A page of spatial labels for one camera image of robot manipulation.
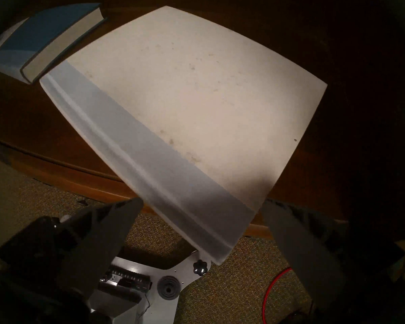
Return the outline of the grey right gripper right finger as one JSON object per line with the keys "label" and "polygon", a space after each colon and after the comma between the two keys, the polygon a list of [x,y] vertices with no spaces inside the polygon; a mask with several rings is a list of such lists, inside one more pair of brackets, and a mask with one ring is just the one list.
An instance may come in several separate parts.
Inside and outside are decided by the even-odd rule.
{"label": "grey right gripper right finger", "polygon": [[346,285],[338,254],[342,252],[347,224],[275,199],[266,199],[260,211],[308,294],[320,309],[329,309]]}

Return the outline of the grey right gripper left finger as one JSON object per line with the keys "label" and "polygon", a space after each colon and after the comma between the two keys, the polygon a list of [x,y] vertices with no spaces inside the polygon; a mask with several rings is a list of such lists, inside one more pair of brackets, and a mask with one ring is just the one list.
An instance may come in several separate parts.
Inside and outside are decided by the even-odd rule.
{"label": "grey right gripper left finger", "polygon": [[142,199],[133,198],[86,207],[61,222],[55,231],[58,253],[63,256],[55,278],[59,289],[88,299],[124,245],[143,205]]}

